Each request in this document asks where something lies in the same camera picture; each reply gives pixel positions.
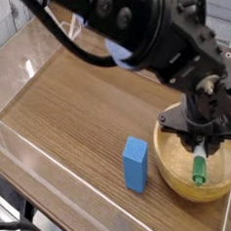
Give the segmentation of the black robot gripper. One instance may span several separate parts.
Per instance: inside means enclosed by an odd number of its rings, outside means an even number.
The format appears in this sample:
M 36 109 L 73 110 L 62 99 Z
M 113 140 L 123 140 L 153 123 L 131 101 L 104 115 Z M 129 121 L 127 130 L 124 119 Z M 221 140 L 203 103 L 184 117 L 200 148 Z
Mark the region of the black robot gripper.
M 159 115 L 160 125 L 169 132 L 176 132 L 182 146 L 192 152 L 199 142 L 193 135 L 205 135 L 205 152 L 214 155 L 224 139 L 231 139 L 231 113 L 207 122 L 190 115 L 183 104 L 171 105 Z

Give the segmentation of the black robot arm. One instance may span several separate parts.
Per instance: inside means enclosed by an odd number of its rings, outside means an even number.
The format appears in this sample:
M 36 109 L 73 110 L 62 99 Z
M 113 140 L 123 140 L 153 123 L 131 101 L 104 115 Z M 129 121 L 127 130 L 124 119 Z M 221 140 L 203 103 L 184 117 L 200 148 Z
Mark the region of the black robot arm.
M 51 0 L 101 36 L 108 53 L 78 47 L 37 0 L 20 0 L 71 54 L 98 67 L 146 69 L 182 94 L 163 111 L 160 128 L 193 149 L 214 154 L 231 139 L 231 55 L 206 25 L 207 0 Z

